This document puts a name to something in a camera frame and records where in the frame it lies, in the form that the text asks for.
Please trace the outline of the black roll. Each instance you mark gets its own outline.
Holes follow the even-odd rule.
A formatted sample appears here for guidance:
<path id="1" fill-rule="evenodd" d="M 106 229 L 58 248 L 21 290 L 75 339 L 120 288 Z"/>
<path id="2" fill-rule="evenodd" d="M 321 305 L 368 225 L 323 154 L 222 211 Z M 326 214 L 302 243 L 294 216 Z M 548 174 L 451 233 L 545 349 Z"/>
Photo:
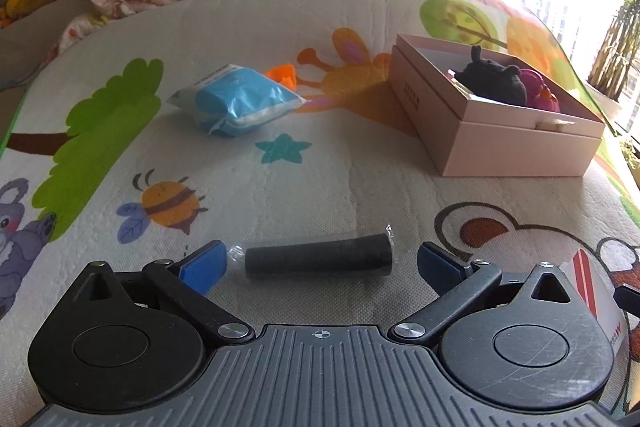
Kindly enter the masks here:
<path id="1" fill-rule="evenodd" d="M 247 281 L 387 277 L 395 247 L 391 225 L 374 232 L 235 244 L 228 251 L 228 269 Z"/>

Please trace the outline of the blue tissue pack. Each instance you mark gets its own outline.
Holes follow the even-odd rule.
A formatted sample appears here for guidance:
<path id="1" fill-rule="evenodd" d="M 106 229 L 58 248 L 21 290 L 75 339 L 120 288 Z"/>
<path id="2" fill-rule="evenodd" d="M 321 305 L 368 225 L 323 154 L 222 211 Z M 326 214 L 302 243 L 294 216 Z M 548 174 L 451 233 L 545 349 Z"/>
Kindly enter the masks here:
<path id="1" fill-rule="evenodd" d="M 306 100 L 255 70 L 228 64 L 179 89 L 168 103 L 207 135 L 239 137 L 301 108 Z"/>

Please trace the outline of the black plush toy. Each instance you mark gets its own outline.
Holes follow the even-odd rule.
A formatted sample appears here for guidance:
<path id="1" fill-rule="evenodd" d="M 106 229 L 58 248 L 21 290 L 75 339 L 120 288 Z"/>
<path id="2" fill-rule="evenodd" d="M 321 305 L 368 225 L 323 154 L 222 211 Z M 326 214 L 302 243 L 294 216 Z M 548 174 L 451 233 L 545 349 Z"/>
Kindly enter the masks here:
<path id="1" fill-rule="evenodd" d="M 526 106 L 527 92 L 521 81 L 521 70 L 516 65 L 504 66 L 482 57 L 483 48 L 471 48 L 471 61 L 462 71 L 454 71 L 454 78 L 480 98 Z"/>

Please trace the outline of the pink plastic basket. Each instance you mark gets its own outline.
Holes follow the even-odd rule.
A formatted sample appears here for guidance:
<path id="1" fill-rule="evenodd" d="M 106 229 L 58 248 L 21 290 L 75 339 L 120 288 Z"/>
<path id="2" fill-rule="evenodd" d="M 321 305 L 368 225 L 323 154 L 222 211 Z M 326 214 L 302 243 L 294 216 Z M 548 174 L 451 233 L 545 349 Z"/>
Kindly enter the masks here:
<path id="1" fill-rule="evenodd" d="M 526 106 L 532 108 L 539 92 L 546 86 L 542 76 L 532 69 L 520 69 L 520 80 L 526 90 Z"/>

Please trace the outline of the orange plastic shell toy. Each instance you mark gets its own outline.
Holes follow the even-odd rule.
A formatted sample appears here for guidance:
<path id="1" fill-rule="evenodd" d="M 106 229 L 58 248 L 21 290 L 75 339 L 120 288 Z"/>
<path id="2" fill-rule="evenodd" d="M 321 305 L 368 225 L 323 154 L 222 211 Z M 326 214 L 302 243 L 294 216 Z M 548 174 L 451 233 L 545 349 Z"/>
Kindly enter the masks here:
<path id="1" fill-rule="evenodd" d="M 288 88 L 292 91 L 297 89 L 297 76 L 293 64 L 281 64 L 264 72 L 270 80 Z"/>

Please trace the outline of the red white W box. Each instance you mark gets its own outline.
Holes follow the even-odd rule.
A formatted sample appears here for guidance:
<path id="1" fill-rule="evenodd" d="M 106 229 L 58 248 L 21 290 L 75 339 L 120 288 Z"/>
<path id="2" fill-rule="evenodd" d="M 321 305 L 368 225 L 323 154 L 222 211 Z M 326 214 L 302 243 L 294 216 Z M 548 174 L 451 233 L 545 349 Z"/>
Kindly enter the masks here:
<path id="1" fill-rule="evenodd" d="M 562 263 L 561 270 L 598 321 L 614 353 L 620 351 L 627 335 L 626 319 L 616 305 L 612 291 L 600 277 L 597 262 L 579 248 L 569 261 Z"/>

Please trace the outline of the pink cardboard box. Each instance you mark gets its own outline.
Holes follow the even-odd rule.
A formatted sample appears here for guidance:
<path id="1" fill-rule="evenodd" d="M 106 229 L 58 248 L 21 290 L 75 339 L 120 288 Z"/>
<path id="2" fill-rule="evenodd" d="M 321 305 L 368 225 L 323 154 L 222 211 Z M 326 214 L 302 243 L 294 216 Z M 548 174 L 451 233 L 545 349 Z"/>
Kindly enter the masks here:
<path id="1" fill-rule="evenodd" d="M 449 77 L 471 47 L 399 34 L 388 81 L 444 177 L 580 177 L 604 132 L 600 117 L 550 78 L 559 113 L 483 99 Z"/>

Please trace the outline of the colourful cartoon play mat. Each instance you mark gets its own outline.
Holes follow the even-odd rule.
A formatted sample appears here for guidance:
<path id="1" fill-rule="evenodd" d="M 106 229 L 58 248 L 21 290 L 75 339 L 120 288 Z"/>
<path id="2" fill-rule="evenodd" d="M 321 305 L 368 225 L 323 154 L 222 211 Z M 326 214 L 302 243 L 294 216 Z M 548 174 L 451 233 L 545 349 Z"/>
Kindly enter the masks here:
<path id="1" fill-rule="evenodd" d="M 601 118 L 561 45 L 516 0 L 184 0 L 107 25 L 47 65 L 1 148 L 26 220 L 56 218 L 1 321 L 1 421 L 40 407 L 27 348 L 90 260 L 139 268 L 228 245 L 391 225 L 383 282 L 225 280 L 217 303 L 271 320 L 390 324 L 433 291 L 432 239 L 510 271 L 583 248 L 605 285 L 639 280 L 639 193 L 613 134 L 580 177 L 444 177 L 388 81 L 399 34 L 507 54 Z M 225 65 L 293 64 L 299 109 L 246 135 L 207 135 L 168 99 Z"/>

